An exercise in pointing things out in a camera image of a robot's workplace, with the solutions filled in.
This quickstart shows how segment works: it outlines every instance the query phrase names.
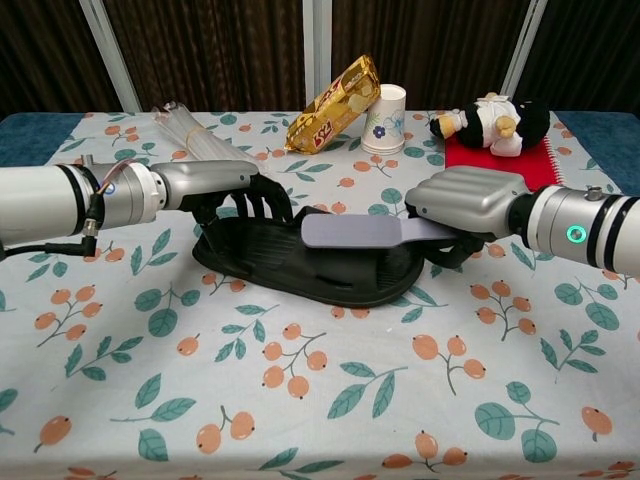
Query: floral paper cup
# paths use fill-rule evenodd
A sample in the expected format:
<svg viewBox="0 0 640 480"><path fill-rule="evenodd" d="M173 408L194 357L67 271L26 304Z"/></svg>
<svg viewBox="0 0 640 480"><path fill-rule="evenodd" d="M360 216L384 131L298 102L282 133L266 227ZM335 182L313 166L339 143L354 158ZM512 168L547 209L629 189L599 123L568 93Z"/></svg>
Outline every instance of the floral paper cup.
<svg viewBox="0 0 640 480"><path fill-rule="evenodd" d="M397 153L404 145L404 110L407 92L398 85L380 85L380 97L369 107L362 134L365 152Z"/></svg>

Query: curtain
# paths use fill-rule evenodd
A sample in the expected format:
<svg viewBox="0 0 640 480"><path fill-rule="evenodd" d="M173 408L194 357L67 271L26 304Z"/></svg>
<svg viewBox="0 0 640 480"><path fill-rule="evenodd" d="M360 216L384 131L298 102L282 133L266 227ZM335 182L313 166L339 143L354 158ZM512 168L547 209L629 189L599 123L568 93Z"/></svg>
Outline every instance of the curtain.
<svg viewBox="0 0 640 480"><path fill-rule="evenodd" d="M640 113L640 2L549 0L518 84L556 110Z"/></svg>
<svg viewBox="0 0 640 480"><path fill-rule="evenodd" d="M0 1L0 114L119 110L77 1Z"/></svg>
<svg viewBox="0 0 640 480"><path fill-rule="evenodd" d="M407 109L458 108L498 92L528 1L334 0L332 76L363 53Z"/></svg>
<svg viewBox="0 0 640 480"><path fill-rule="evenodd" d="M144 110L301 110L301 0L104 0Z"/></svg>

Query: green indicator light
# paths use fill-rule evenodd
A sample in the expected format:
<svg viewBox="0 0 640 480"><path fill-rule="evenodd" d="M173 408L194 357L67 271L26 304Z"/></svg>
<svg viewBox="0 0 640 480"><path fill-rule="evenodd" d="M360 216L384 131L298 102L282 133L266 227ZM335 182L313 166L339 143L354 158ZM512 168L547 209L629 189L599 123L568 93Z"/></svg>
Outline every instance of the green indicator light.
<svg viewBox="0 0 640 480"><path fill-rule="evenodd" d="M572 243L582 243L587 239L587 231L580 225L572 225L567 229L567 239Z"/></svg>

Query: black cable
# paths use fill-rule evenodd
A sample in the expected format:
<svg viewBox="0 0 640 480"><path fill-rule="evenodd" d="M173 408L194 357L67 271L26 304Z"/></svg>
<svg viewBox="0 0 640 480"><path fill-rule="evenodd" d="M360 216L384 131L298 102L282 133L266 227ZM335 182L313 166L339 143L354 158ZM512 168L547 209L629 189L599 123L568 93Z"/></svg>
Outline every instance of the black cable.
<svg viewBox="0 0 640 480"><path fill-rule="evenodd" d="M85 216L85 222L87 220L93 220L95 224L102 225L105 217L104 202L101 202L102 198L102 192L96 191L91 194L89 199L89 208L87 209L87 214ZM96 244L97 240L95 235L84 235L80 243L43 243L38 245L25 245L23 247L15 247L7 250L2 250L0 248L0 261L13 255L30 252L59 253L62 255L91 257L95 255Z"/></svg>
<svg viewBox="0 0 640 480"><path fill-rule="evenodd" d="M25 245L24 247L10 248L4 251L5 257L29 252L60 253L63 255L84 255L83 243L44 243L40 245Z"/></svg>
<svg viewBox="0 0 640 480"><path fill-rule="evenodd" d="M25 247L16 247L10 248L4 251L5 257L10 257L11 255L19 255L21 253L29 253L29 252L42 252L44 251L45 245L27 245Z"/></svg>

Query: red napkin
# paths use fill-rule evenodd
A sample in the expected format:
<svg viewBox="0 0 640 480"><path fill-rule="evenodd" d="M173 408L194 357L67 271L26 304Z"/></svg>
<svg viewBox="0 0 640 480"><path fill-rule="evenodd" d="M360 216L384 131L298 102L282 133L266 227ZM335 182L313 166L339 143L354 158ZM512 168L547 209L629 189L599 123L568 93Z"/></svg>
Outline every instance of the red napkin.
<svg viewBox="0 0 640 480"><path fill-rule="evenodd" d="M560 166L546 136L538 145L523 150L517 157L498 157L488 148L467 148L454 135L445 142L445 168L457 165L519 173L531 191L564 183Z"/></svg>

